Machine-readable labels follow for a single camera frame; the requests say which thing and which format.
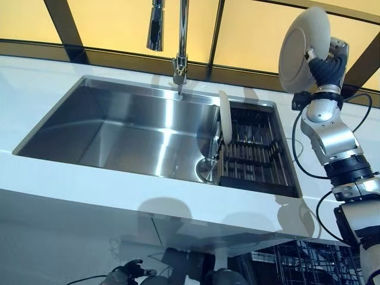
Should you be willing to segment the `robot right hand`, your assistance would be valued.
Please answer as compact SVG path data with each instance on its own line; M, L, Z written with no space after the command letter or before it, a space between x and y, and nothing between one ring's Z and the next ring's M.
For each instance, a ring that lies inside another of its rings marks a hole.
M310 47L305 53L309 70L315 79L318 88L336 86L341 92L349 55L349 45L335 37L330 38L330 47L326 59L317 57Z

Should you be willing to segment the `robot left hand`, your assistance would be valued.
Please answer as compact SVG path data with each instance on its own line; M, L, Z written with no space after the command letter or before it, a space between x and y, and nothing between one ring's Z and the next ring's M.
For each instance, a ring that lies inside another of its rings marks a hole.
M103 284L138 284L135 279L157 275L155 269L143 269L143 260L133 259L123 266L115 267L105 278Z

